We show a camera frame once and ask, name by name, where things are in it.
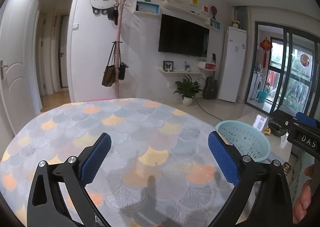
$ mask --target plastic basket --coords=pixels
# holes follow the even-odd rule
[[[216,125],[221,137],[233,144],[241,155],[249,155],[254,161],[265,161],[271,153],[270,142],[256,128],[236,120],[225,120]]]
[[[267,96],[268,96],[267,93],[260,91],[258,96],[258,103],[264,104]]]

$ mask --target electric cable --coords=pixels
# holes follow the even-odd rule
[[[198,103],[198,101],[196,100],[196,102],[197,102],[197,104],[199,105],[199,107],[206,113],[206,114],[209,114],[209,115],[211,115],[212,117],[215,117],[215,118],[217,118],[217,119],[219,119],[219,120],[221,120],[221,121],[223,121],[222,119],[220,119],[219,117],[217,117],[217,116],[214,116],[214,115],[212,115],[212,114],[210,114],[210,113],[208,113],[208,112],[206,112],[201,106],[200,106],[200,104]]]

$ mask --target white refrigerator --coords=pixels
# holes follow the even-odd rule
[[[220,72],[220,86],[218,99],[235,103],[238,96],[244,56],[246,50],[247,31],[228,27],[222,71]]]

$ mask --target television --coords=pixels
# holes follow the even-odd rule
[[[159,52],[207,57],[209,29],[162,14]]]

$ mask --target handbag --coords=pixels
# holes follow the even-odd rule
[[[119,45],[119,58],[120,58],[120,65],[119,65],[119,80],[124,80],[125,69],[129,68],[124,62],[121,62],[121,53],[120,53],[120,45]]]
[[[114,84],[116,81],[116,66],[114,65],[115,63],[115,58],[116,58],[116,48],[115,48],[116,42],[113,43],[111,53],[109,56],[108,64],[106,66],[106,70],[104,71],[103,79],[102,79],[102,85],[106,87],[110,87]],[[113,65],[109,65],[111,56],[113,54]]]

